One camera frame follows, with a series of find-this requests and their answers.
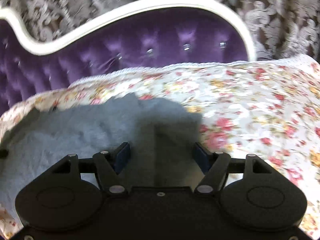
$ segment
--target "gray fluffy fabric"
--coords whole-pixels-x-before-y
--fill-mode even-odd
[[[203,178],[191,156],[202,116],[162,98],[138,100],[129,94],[103,105],[26,116],[0,147],[0,203],[17,219],[14,200],[29,182],[70,153],[90,158],[129,142],[131,160],[119,175],[131,186],[191,186]],[[94,175],[81,177],[97,186]]]

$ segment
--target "floral fabric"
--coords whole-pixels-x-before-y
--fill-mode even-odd
[[[54,40],[88,20],[135,0],[0,0],[23,18],[30,34]],[[258,57],[304,53],[317,58],[319,0],[216,0],[235,10],[251,31]]]
[[[128,93],[141,100],[167,98],[202,113],[201,142],[209,150],[226,151],[234,158],[257,154],[297,185],[308,199],[300,228],[318,239],[319,74],[319,64],[305,55],[282,61],[124,69],[16,104],[0,118],[0,138],[33,107],[45,111],[102,104]],[[232,174],[228,183],[240,178]],[[0,229],[7,238],[20,226],[0,209]]]

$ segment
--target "tufted upholstery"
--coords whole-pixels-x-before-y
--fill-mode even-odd
[[[67,47],[35,56],[0,20],[0,115],[35,93],[122,68],[247,60],[244,42],[224,19],[196,8],[147,11],[102,27]]]

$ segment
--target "floral blanket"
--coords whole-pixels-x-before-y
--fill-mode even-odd
[[[0,118],[0,139],[33,107],[102,104],[135,93],[163,97],[203,114],[201,142],[234,158],[257,154],[297,185],[308,199],[300,228],[320,237],[320,66],[311,57],[231,64],[179,64],[124,69],[90,77],[68,89],[16,104]],[[229,183],[240,179],[230,175]],[[0,206],[0,229],[10,238],[21,228]]]

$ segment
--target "damask patterned wallpaper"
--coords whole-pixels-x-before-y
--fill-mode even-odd
[[[135,0],[0,0],[22,16],[33,37],[56,39],[86,21]],[[281,58],[319,49],[319,0],[216,0],[236,11],[251,31],[258,57]]]

